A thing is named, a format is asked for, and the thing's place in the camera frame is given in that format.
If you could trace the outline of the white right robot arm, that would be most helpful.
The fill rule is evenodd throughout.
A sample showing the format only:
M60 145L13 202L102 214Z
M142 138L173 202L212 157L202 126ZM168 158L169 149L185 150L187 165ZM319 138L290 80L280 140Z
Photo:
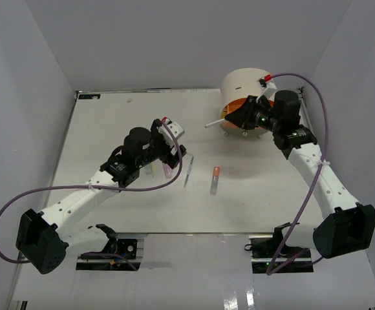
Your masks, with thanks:
M270 131L275 146L303 177L321 210L323 221L317 225L287 223L276 227L273 251L286 258L296 247L309 248L329 259L367 249L375 228L375 208L361 204L349 193L322 158L325 149L301 123L300 106L295 92L281 90L273 103L265 96L248 96L239 108L224 117L244 130Z

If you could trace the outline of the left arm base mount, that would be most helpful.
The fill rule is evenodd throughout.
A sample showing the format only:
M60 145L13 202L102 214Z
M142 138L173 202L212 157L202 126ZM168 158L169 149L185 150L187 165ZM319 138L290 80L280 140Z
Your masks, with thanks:
M137 271L141 266L144 241L136 238L119 238L101 254L83 254L76 263L78 271Z

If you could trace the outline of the green cap white marker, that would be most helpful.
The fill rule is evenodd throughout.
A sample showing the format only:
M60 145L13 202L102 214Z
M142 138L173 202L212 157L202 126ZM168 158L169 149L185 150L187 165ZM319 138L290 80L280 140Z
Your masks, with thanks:
M214 126L219 125L219 124L224 123L224 122L225 122L225 119L222 118L222 119L218 119L217 121L213 121L211 123L208 123L208 124L204 125L204 127L210 128L210 127L214 127Z

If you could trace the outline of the orange top drawer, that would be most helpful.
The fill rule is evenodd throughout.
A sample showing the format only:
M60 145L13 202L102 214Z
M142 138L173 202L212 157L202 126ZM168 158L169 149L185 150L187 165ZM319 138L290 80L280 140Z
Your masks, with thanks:
M241 99L240 102L240 106L224 116L225 121L244 130L253 130L267 122L267 117L273 108L272 100L264 96L261 99L257 99L255 96L248 96Z

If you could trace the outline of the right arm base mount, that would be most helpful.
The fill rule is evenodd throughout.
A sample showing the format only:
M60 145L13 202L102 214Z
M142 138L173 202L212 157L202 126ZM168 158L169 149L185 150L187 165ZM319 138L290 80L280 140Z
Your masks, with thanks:
M252 261L253 274L264 274L270 265L270 262L281 243L282 229L289 227L290 223L276 227L272 235L262 234L261 236L253 236L249 242L244 246L244 250L249 252ZM285 263L287 259L303 252L294 261L283 267L278 273L313 273L314 266L312 264L312 255L309 250L304 250L300 247L289 247L285 245L275 263L273 269Z

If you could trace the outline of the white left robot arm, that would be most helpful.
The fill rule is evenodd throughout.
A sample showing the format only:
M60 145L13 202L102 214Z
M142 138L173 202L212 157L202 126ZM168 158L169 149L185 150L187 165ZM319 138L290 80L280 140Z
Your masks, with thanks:
M154 120L150 129L131 129L84 186L50 207L39 212L29 209L22 215L17 249L41 274L52 272L66 256L118 256L120 244L112 228L96 224L74 231L74 226L104 201L128 189L150 163L160 160L180 169L186 148L178 139L184 133L169 118Z

